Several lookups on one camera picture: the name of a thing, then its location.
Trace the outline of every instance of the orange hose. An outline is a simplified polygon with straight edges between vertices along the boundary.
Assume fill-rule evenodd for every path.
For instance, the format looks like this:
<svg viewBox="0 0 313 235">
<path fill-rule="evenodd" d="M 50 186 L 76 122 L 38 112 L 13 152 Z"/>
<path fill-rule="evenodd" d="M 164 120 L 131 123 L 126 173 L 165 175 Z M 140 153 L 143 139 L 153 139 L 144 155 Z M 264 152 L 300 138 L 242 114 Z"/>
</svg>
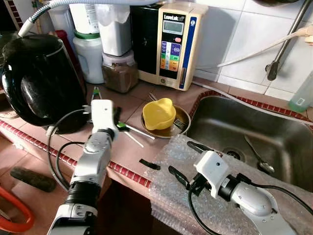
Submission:
<svg viewBox="0 0 313 235">
<path fill-rule="evenodd" d="M 27 218 L 26 223 L 19 224 L 10 222 L 7 219 L 0 216 L 0 229 L 11 233 L 22 233 L 29 230 L 34 225 L 35 221 L 35 216 L 32 213 L 32 211 L 26 205 L 24 205 L 24 203 L 20 199 L 7 192 L 1 186 L 0 186 L 0 196 L 11 202 L 14 206 L 16 206 L 23 213 L 25 218 Z"/>
</svg>

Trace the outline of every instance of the kettle handle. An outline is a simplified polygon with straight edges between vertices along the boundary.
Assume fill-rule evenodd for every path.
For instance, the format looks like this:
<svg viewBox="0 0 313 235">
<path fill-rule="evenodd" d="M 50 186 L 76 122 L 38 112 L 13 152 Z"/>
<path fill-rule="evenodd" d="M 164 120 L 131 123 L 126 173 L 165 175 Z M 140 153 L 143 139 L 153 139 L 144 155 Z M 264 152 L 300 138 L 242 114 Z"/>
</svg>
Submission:
<svg viewBox="0 0 313 235">
<path fill-rule="evenodd" d="M 26 103 L 21 89 L 24 73 L 22 69 L 5 64 L 3 67 L 2 84 L 5 96 L 15 112 L 25 121 L 36 126 L 47 126 L 53 123 L 49 117 L 39 117 L 33 113 Z"/>
</svg>

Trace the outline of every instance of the kitchen counter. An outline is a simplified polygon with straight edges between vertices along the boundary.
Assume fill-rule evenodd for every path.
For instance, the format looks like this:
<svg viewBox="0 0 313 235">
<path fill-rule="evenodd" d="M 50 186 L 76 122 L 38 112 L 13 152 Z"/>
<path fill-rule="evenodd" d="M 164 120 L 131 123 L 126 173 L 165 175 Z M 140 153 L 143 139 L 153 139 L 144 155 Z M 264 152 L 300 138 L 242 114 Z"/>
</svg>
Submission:
<svg viewBox="0 0 313 235">
<path fill-rule="evenodd" d="M 231 95 L 258 100 L 260 102 L 285 109 L 288 108 L 287 102 L 284 100 L 248 92 L 220 83 L 210 82 L 198 78 L 195 79 Z M 115 106 L 122 108 L 120 120 L 142 131 L 144 131 L 144 128 L 141 125 L 141 113 L 143 106 L 147 102 L 150 102 L 148 97 L 149 92 L 152 92 L 157 98 L 171 98 L 176 105 L 179 105 L 187 112 L 190 112 L 198 96 L 207 91 L 205 88 L 191 85 L 188 91 L 182 92 L 164 86 L 156 86 L 143 81 L 140 81 L 139 84 L 127 94 L 116 93 L 106 89 L 103 85 L 97 86 L 100 89 L 103 99 L 111 99 Z M 90 101 L 93 87 L 94 85 L 88 84 L 88 101 Z M 308 112 L 304 112 L 303 115 L 305 117 L 309 116 L 310 118 L 313 118 L 312 109 L 309 109 Z M 91 124 L 86 124 L 76 133 L 60 136 L 55 135 L 52 138 L 51 147 L 58 150 L 68 141 L 85 142 L 91 133 L 91 127 Z M 47 137 L 45 136 L 45 130 L 43 128 L 26 123 L 21 118 L 11 120 L 3 119 L 0 121 L 0 133 L 12 142 L 17 142 L 17 144 L 23 146 L 31 154 L 41 157 L 46 161 L 46 153 L 44 150 Z M 107 167 L 108 176 L 149 198 L 148 187 L 150 185 L 150 179 L 144 177 L 144 172 L 147 167 L 139 163 L 139 160 L 143 158 L 149 162 L 153 161 L 155 155 L 164 145 L 168 143 L 169 140 L 160 138 L 151 140 L 150 138 L 140 135 L 134 131 L 131 131 L 130 133 L 144 145 L 144 148 L 141 148 L 126 134 L 120 133 L 118 138 L 112 144 L 111 162 Z M 81 152 L 82 147 L 80 145 L 71 145 L 67 147 L 63 151 L 63 154 L 66 156 L 63 157 L 63 161 L 61 162 L 61 171 L 63 171 L 66 175 L 71 176 L 73 167 L 76 164 L 75 161 L 79 160 Z"/>
</svg>

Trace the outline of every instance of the sink drain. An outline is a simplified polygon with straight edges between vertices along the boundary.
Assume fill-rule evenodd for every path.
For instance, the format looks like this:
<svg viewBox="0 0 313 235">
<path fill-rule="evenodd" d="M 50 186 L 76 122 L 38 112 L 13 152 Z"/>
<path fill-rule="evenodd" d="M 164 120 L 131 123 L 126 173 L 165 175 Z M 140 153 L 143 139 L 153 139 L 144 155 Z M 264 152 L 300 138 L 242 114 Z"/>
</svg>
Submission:
<svg viewBox="0 0 313 235">
<path fill-rule="evenodd" d="M 244 155 L 242 154 L 241 151 L 239 151 L 238 149 L 234 149 L 234 148 L 226 148 L 223 150 L 223 153 L 232 156 L 233 158 L 240 160 L 240 161 L 245 161 Z"/>
</svg>

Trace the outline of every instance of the fork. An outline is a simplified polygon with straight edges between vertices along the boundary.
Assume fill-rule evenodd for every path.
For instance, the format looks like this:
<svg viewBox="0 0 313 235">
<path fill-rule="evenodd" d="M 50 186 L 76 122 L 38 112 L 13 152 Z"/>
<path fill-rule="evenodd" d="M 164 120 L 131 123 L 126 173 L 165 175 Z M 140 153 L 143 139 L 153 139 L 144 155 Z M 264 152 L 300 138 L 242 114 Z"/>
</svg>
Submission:
<svg viewBox="0 0 313 235">
<path fill-rule="evenodd" d="M 154 94 L 152 94 L 151 92 L 149 93 L 149 98 L 152 100 L 152 101 L 157 101 L 157 98 L 155 97 Z M 187 126 L 186 123 L 182 122 L 181 120 L 179 120 L 179 118 L 175 118 L 173 124 L 178 127 L 180 130 L 184 130 Z"/>
</svg>

